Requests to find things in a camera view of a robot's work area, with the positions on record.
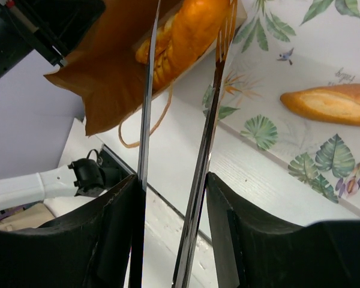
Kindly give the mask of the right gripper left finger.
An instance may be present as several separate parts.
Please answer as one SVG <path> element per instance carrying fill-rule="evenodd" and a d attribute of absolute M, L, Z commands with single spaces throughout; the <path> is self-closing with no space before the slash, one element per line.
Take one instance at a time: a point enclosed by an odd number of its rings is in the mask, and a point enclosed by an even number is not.
<path fill-rule="evenodd" d="M 38 228 L 0 231 L 0 287 L 140 287 L 143 218 L 131 175 Z"/>

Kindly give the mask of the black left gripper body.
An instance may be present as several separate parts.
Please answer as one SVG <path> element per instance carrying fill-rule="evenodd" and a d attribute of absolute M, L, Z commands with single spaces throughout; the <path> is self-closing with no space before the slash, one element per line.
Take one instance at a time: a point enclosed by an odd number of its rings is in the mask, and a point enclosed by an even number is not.
<path fill-rule="evenodd" d="M 65 66 L 104 11 L 99 0 L 0 1 L 0 78 L 33 50 Z"/>

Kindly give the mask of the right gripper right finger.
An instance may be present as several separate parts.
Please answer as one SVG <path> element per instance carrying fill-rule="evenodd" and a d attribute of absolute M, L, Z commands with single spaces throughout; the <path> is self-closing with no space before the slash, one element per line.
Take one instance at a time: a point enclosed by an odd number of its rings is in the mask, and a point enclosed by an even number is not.
<path fill-rule="evenodd" d="M 360 220 L 282 220 L 208 173 L 206 201 L 220 287 L 360 287 Z"/>

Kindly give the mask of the brown paper bag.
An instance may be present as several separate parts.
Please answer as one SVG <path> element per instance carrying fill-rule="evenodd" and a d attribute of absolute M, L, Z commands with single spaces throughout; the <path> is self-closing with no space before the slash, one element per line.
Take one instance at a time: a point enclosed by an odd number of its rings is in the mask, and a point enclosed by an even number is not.
<path fill-rule="evenodd" d="M 118 127 L 141 108 L 152 26 L 165 24 L 183 2 L 106 1 L 105 12 L 68 55 L 67 65 L 46 75 L 50 83 L 81 97 L 87 136 Z M 214 47 L 215 41 L 198 60 Z M 178 78 L 159 91 L 152 89 L 153 96 Z"/>

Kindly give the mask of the metal tongs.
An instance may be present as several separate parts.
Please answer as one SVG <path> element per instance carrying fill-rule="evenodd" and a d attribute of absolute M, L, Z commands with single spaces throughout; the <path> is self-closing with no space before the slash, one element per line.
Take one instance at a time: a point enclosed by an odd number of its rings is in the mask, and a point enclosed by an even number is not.
<path fill-rule="evenodd" d="M 182 228 L 181 240 L 176 257 L 175 268 L 172 277 L 172 287 L 188 287 L 191 269 L 194 259 L 194 251 L 197 242 L 200 216 L 202 212 L 203 198 L 206 187 L 206 174 L 211 158 L 211 149 L 215 136 L 215 129 L 220 106 L 221 86 L 223 84 L 224 66 L 235 34 L 237 1 L 230 1 L 229 7 L 225 10 L 218 10 L 223 16 L 219 31 L 215 36 L 215 72 L 213 81 L 214 96 L 205 119 L 205 126 L 200 142 L 197 156 L 196 168 L 190 196 L 188 199 L 187 211 Z M 148 156 L 149 156 L 149 133 L 151 123 L 151 101 L 152 87 L 154 80 L 155 45 L 157 41 L 157 25 L 155 22 L 152 28 L 152 35 L 149 42 L 147 55 L 146 86 L 142 104 L 142 119 L 140 126 L 140 148 L 137 167 L 137 176 L 143 192 L 147 191 L 148 184 Z"/>

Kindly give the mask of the long scored fake baguette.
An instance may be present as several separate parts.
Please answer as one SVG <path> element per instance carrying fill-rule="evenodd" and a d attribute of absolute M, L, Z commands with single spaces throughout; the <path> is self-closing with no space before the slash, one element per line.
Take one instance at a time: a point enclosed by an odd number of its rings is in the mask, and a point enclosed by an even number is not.
<path fill-rule="evenodd" d="M 153 89 L 159 91 L 192 66 L 215 41 L 230 1 L 184 1 L 157 28 Z"/>

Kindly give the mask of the short fake bread loaf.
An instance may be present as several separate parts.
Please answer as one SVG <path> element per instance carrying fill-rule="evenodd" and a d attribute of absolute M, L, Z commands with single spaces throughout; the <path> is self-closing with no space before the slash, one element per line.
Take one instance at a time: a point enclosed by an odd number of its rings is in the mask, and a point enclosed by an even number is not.
<path fill-rule="evenodd" d="M 286 92 L 280 101 L 303 118 L 360 127 L 360 83 Z"/>

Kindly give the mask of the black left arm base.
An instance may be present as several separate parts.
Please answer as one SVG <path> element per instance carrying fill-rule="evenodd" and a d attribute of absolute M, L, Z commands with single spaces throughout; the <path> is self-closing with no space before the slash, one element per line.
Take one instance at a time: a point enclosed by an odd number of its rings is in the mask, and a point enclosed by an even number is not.
<path fill-rule="evenodd" d="M 97 157 L 97 164 L 105 175 L 106 191 L 134 173 L 126 162 L 107 145 L 103 145 L 101 148 Z"/>

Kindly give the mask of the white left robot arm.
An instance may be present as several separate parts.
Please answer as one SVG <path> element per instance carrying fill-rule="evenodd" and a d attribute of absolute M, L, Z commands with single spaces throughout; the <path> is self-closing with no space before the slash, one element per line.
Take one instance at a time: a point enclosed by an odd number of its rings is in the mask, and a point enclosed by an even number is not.
<path fill-rule="evenodd" d="M 67 56 L 105 11 L 103 1 L 0 1 L 0 78 L 36 50 L 52 66 Z M 93 160 L 0 180 L 0 211 L 55 197 L 104 190 Z"/>

